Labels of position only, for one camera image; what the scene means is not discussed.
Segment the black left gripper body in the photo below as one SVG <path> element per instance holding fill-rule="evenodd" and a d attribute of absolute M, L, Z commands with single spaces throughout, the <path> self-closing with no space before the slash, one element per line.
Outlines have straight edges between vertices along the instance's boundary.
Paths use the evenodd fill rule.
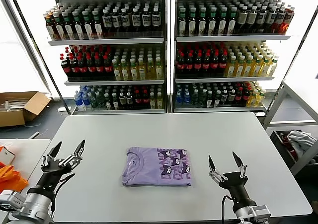
<path fill-rule="evenodd" d="M 62 176 L 72 172 L 73 162 L 73 158 L 44 158 L 41 164 L 43 174 L 36 184 L 36 193 L 54 193 L 58 184 L 65 183 L 71 179 L 74 174 L 70 174 L 65 178 L 62 178 Z"/>

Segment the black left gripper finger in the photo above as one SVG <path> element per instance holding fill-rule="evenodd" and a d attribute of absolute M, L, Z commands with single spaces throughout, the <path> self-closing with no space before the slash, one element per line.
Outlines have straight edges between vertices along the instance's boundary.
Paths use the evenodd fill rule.
<path fill-rule="evenodd" d="M 85 140 L 82 140 L 81 143 L 77 146 L 73 154 L 70 154 L 68 157 L 63 159 L 59 163 L 59 167 L 69 167 L 71 170 L 74 170 L 82 161 L 82 153 L 84 151 Z"/>
<path fill-rule="evenodd" d="M 55 158 L 61 148 L 62 141 L 58 142 L 56 146 L 51 148 L 51 150 L 42 157 L 41 167 L 48 166 L 51 162 L 55 161 Z"/>

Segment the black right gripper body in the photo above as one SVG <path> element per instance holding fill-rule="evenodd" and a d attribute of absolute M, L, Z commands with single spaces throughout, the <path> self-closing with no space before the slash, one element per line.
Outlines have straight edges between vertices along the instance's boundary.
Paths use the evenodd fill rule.
<path fill-rule="evenodd" d="M 229 191 L 233 199 L 233 207 L 256 206 L 256 202 L 249 197 L 245 189 L 248 178 L 241 178 L 240 172 L 224 173 L 223 175 L 227 180 L 220 182 L 220 187 Z"/>

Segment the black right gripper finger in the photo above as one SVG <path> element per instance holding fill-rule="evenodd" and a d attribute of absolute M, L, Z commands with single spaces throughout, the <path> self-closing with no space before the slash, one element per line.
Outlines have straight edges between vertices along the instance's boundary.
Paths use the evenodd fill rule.
<path fill-rule="evenodd" d="M 215 181 L 215 182 L 225 182 L 228 180 L 227 177 L 225 177 L 223 174 L 221 174 L 215 167 L 213 160 L 210 155 L 208 155 L 209 159 L 209 176 Z"/>
<path fill-rule="evenodd" d="M 241 179 L 248 179 L 246 170 L 247 170 L 247 165 L 243 164 L 242 159 L 233 151 L 232 155 L 234 157 L 234 160 L 238 166 L 238 171 L 233 172 L 233 174 L 235 174 L 237 177 L 241 178 Z"/>

